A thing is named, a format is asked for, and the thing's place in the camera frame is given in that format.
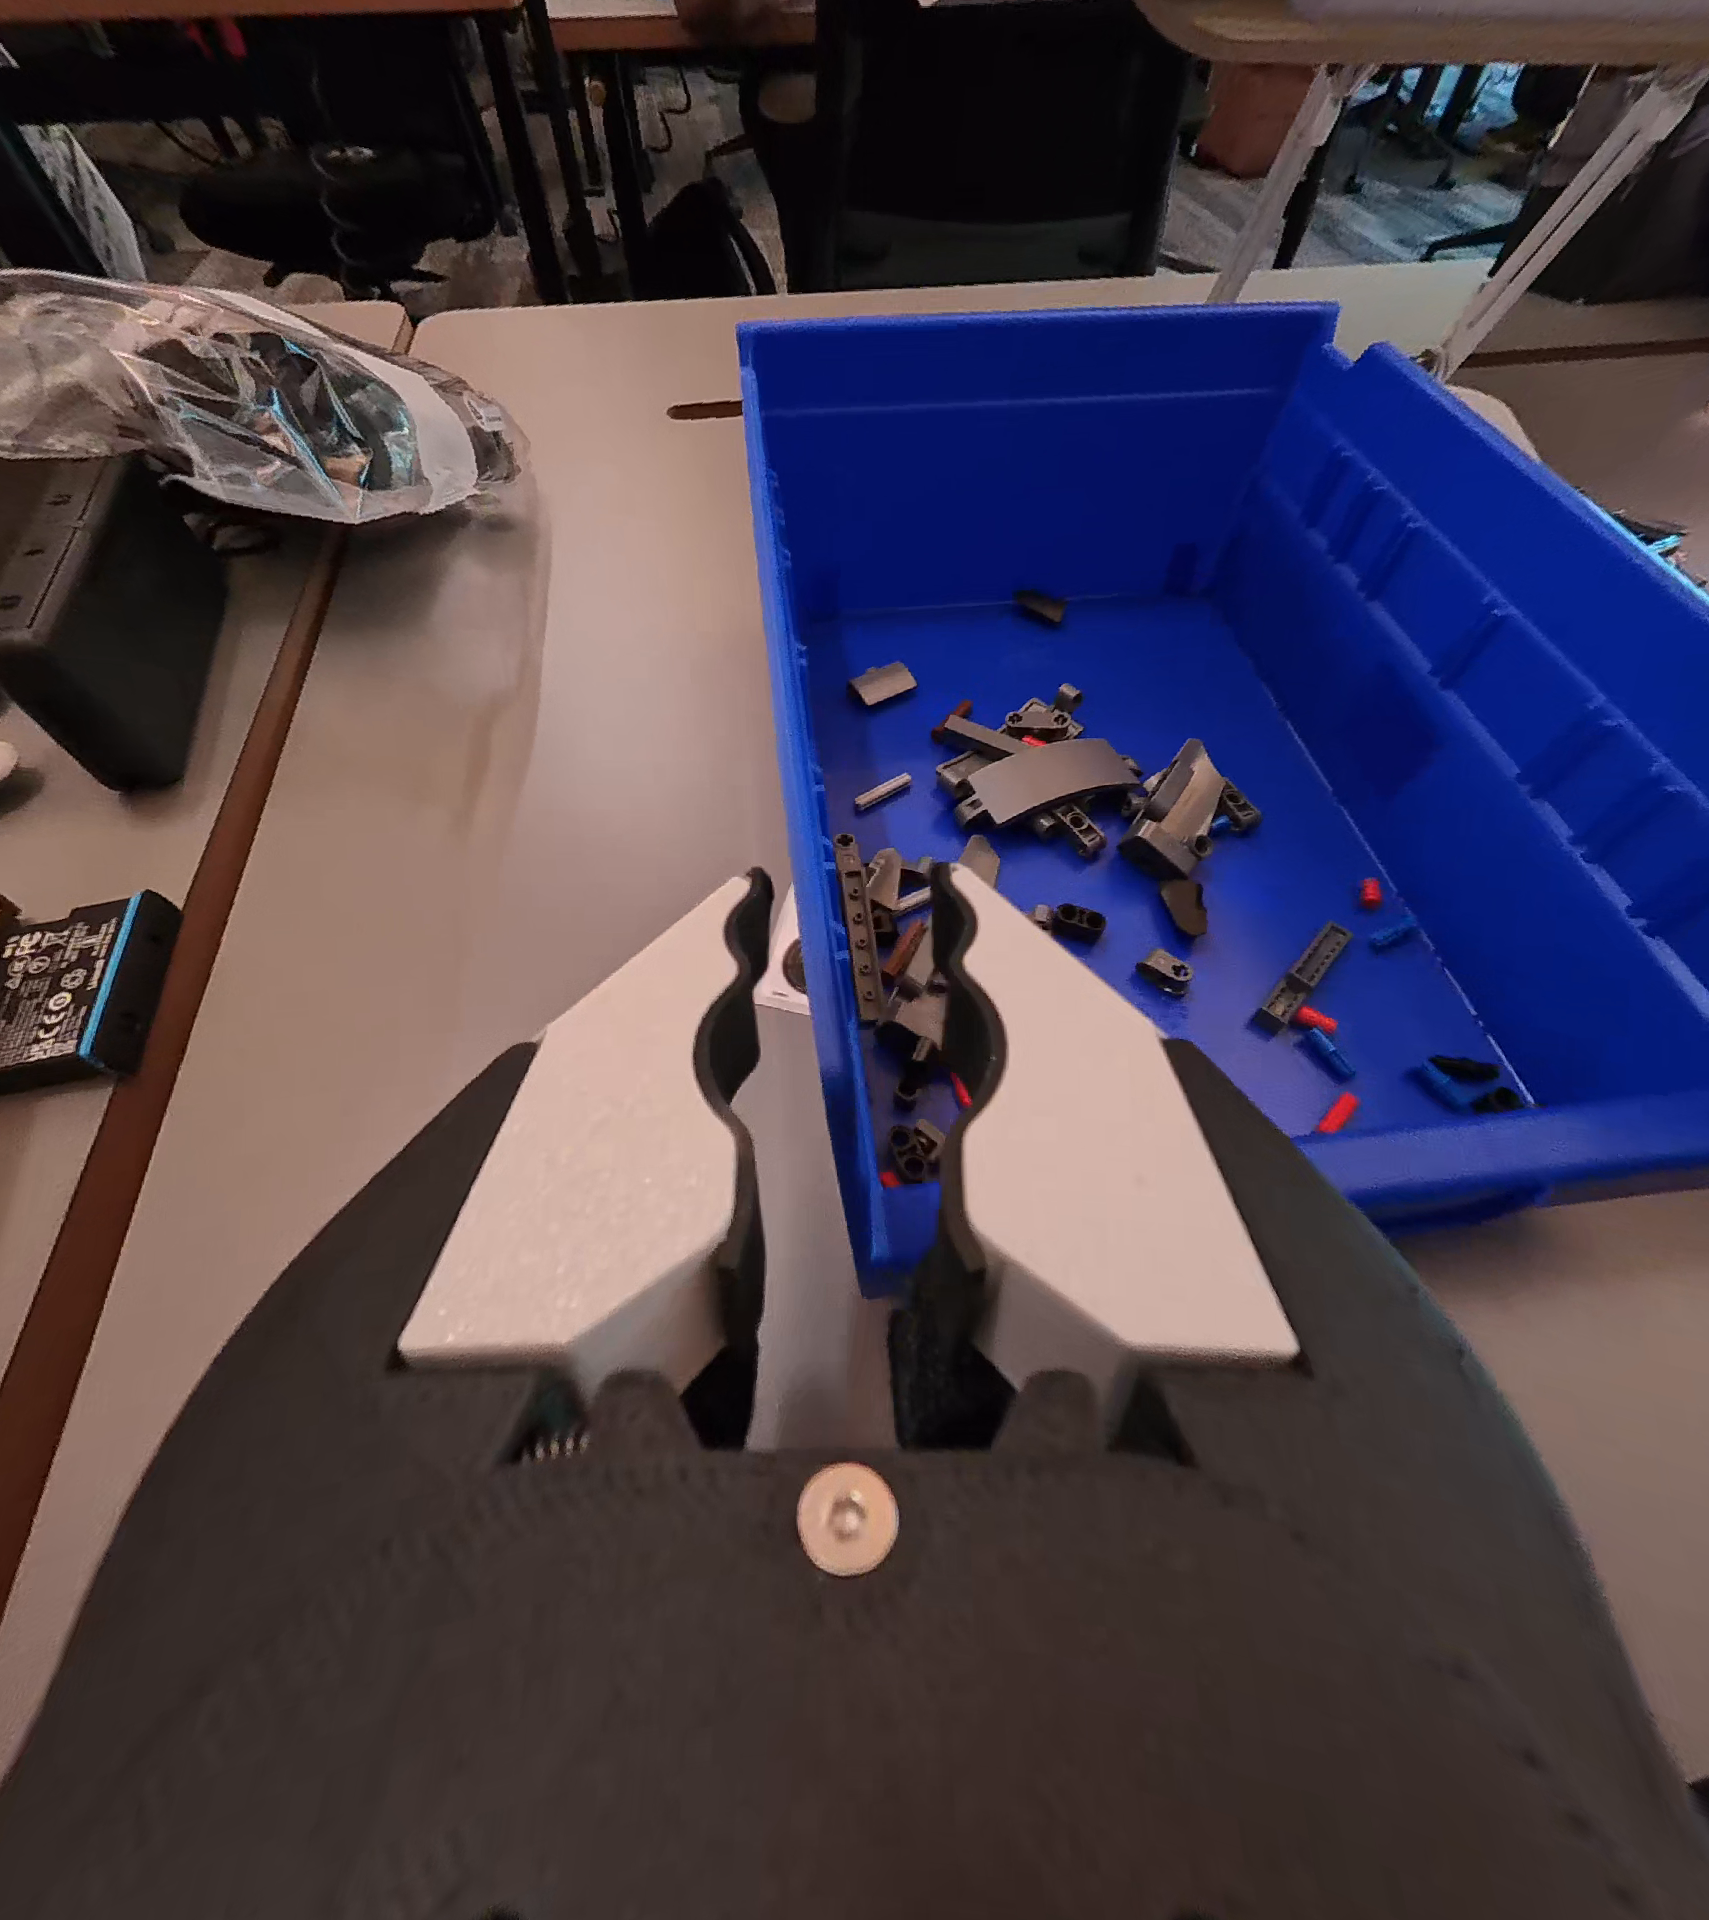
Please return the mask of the black battery blue stripe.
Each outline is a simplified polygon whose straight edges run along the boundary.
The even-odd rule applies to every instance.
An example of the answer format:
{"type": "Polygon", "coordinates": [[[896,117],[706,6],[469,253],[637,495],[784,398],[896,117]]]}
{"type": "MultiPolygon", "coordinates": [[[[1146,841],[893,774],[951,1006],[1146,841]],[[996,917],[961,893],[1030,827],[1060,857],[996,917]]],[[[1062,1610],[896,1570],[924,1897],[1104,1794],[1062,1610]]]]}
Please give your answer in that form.
{"type": "Polygon", "coordinates": [[[180,912],[159,893],[15,921],[0,945],[0,1095],[142,1068],[180,912]]]}

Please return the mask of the pile of lego pieces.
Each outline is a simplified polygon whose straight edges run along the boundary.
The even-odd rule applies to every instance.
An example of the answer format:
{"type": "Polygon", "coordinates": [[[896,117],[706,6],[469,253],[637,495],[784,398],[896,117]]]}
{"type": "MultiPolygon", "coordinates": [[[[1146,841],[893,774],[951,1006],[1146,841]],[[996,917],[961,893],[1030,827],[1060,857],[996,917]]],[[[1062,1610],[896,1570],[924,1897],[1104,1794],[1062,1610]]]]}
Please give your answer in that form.
{"type": "Polygon", "coordinates": [[[896,861],[857,982],[867,1103],[908,1103],[927,872],[969,864],[1287,1135],[1509,1125],[1522,1074],[1222,614],[1195,598],[863,611],[803,639],[824,839],[896,861]]]}

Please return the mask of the black plastic box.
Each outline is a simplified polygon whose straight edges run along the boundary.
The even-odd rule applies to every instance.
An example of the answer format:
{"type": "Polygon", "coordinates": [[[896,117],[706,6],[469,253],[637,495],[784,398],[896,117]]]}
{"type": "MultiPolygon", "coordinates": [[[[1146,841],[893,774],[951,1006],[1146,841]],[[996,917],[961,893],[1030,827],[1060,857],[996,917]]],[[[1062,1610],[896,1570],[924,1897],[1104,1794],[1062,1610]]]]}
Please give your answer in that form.
{"type": "Polygon", "coordinates": [[[32,472],[0,568],[0,693],[103,787],[172,787],[214,673],[224,564],[135,458],[32,472]]]}

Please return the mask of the black backpack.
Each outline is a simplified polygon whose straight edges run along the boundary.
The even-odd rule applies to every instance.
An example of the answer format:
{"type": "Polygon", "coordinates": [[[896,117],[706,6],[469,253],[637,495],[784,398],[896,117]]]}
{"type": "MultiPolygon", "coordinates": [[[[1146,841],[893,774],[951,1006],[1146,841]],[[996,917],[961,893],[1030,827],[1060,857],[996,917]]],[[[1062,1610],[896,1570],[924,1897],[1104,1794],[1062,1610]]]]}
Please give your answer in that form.
{"type": "Polygon", "coordinates": [[[717,179],[694,179],[662,205],[640,239],[637,300],[773,296],[771,264],[717,179]]]}

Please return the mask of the black mesh chair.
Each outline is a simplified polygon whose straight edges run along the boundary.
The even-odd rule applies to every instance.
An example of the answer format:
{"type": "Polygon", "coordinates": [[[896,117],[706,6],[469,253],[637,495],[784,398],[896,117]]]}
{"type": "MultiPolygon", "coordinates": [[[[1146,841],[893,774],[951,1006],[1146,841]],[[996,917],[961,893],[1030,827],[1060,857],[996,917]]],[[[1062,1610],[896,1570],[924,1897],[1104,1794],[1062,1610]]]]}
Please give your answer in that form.
{"type": "Polygon", "coordinates": [[[788,289],[1152,276],[1190,81],[1134,4],[821,4],[740,73],[788,289]]]}

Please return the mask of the blue plastic bin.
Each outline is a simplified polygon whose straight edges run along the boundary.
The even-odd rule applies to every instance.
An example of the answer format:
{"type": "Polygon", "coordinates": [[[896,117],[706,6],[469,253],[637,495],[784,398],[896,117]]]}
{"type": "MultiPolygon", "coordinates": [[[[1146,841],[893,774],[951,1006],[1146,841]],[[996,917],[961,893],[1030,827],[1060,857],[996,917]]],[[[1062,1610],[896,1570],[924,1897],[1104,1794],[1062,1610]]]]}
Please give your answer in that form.
{"type": "Polygon", "coordinates": [[[1709,1185],[1709,596],[1327,305],[740,328],[793,897],[860,1287],[931,1241],[875,1113],[841,880],[812,795],[812,622],[1194,598],[1522,1074],[1509,1125],[1303,1140],[1379,1225],[1709,1185]]]}

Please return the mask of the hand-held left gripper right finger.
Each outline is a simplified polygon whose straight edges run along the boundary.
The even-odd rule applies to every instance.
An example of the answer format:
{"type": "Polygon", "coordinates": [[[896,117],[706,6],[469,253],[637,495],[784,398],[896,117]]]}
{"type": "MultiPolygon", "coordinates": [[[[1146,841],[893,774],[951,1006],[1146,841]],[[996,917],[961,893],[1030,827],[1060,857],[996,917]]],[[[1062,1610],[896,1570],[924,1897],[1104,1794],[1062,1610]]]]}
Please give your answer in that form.
{"type": "Polygon", "coordinates": [[[974,872],[937,885],[972,1103],[940,1237],[980,1283],[964,1340],[1011,1386],[1076,1375],[1115,1420],[1151,1364],[1298,1359],[1250,1228],[1146,1013],[974,872]]]}

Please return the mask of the clear plastic bag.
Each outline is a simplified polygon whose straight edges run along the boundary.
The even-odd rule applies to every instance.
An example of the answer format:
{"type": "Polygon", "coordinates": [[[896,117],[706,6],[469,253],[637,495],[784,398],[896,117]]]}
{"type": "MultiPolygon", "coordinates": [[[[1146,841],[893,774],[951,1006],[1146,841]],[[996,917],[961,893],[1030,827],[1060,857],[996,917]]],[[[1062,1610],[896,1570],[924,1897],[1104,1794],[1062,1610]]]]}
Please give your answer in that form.
{"type": "Polygon", "coordinates": [[[333,527],[514,483],[520,431],[454,374],[239,293],[0,269],[0,460],[143,458],[227,510],[333,527]]]}

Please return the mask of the black office chair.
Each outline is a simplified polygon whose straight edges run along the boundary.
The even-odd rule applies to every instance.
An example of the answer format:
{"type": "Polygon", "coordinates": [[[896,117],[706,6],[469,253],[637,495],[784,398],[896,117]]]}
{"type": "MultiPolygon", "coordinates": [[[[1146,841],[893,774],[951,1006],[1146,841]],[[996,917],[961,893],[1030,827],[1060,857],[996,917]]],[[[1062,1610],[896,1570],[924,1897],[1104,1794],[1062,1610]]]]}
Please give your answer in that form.
{"type": "Polygon", "coordinates": [[[267,267],[267,281],[325,276],[350,293],[435,284],[435,243],[497,229],[486,168],[446,149],[321,141],[195,175],[179,189],[184,229],[211,252],[267,267]]]}

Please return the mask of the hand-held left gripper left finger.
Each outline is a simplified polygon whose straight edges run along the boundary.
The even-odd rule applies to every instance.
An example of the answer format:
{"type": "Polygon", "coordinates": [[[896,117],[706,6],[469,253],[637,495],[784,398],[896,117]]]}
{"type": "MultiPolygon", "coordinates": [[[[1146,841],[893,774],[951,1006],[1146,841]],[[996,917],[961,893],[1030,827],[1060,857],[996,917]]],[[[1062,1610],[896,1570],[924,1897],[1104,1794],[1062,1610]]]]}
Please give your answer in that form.
{"type": "Polygon", "coordinates": [[[540,1034],[399,1363],[528,1364],[578,1392],[753,1364],[763,1237],[736,1095],[761,1062],[769,932],[771,880],[728,876],[540,1034]]]}

